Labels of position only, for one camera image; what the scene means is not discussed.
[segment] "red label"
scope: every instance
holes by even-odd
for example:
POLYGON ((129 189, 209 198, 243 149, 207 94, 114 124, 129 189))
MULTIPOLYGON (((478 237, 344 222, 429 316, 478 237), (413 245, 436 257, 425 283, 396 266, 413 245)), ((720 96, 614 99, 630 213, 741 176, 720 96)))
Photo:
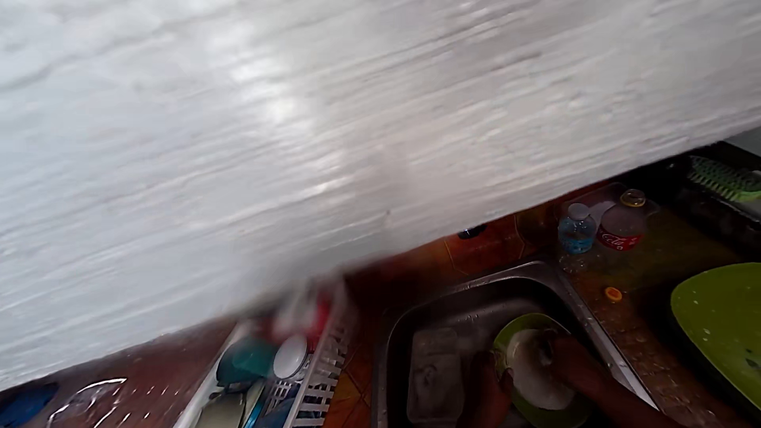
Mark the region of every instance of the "red label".
POLYGON ((600 228, 597 230, 597 240, 600 241, 602 245, 605 245, 608 248, 612 248, 613 250, 618 251, 628 251, 634 248, 635 245, 639 242, 639 240, 642 239, 642 235, 634 235, 634 236, 618 236, 614 235, 605 228, 603 228, 602 225, 600 225, 600 228))

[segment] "green scrub brush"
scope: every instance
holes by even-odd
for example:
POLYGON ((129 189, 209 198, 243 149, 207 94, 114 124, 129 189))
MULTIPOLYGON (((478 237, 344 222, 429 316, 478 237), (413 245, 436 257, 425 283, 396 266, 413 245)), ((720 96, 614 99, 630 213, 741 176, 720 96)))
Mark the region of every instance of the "green scrub brush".
POLYGON ((761 176, 749 171, 736 171, 721 162, 690 156, 693 170, 687 175, 692 182, 718 193, 732 202, 749 202, 761 197, 761 176))

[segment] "stainless steel sink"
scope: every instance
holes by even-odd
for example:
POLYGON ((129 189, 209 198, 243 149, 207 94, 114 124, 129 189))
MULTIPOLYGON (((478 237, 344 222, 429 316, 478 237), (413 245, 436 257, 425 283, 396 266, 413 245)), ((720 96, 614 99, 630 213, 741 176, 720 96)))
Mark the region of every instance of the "stainless steel sink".
MULTIPOLYGON (((473 354, 491 349, 494 337, 505 324, 529 312, 548 314, 563 324, 609 368, 616 380, 655 407, 636 374, 568 280, 552 264, 537 258, 385 314, 375 351, 372 426, 412 426, 406 405, 412 336, 416 331, 453 328, 457 332, 463 376, 467 378, 473 354)), ((604 417, 596 414, 587 425, 599 426, 602 420, 604 417)), ((530 425, 517 411, 512 411, 503 426, 530 425)))

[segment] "dish rack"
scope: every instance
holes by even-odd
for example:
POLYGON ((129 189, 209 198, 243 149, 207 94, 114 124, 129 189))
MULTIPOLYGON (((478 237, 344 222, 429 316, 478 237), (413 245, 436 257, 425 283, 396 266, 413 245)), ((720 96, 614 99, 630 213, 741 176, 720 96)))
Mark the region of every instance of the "dish rack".
MULTIPOLYGON (((333 293, 330 315, 317 342, 304 379, 298 382, 268 379, 262 416, 277 407, 293 388, 298 388, 294 405, 283 427, 323 425, 330 407, 330 398, 333 397, 338 377, 345 365, 349 342, 355 333, 357 320, 357 309, 347 295, 345 287, 343 284, 337 286, 333 293)), ((250 320, 239 323, 225 343, 220 358, 231 344, 247 336, 253 329, 254 326, 250 320)), ((209 396, 218 389, 216 379, 218 364, 219 359, 190 399, 185 411, 174 424, 174 428, 193 428, 196 425, 201 410, 209 402, 209 396)))

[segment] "plastic bottle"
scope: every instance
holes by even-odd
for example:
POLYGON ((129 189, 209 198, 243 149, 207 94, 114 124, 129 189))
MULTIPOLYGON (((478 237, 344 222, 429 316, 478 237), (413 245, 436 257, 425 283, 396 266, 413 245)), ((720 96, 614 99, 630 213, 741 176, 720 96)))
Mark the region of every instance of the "plastic bottle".
POLYGON ((641 190, 629 189, 619 202, 605 212, 597 230, 597 240, 607 253, 633 249, 647 231, 647 213, 642 208, 647 202, 641 190))
POLYGON ((589 216, 589 207, 583 203, 573 203, 568 207, 568 215, 558 224, 558 241, 562 253, 558 262, 568 273, 580 273, 589 268, 593 260, 588 251, 594 243, 597 224, 589 216))

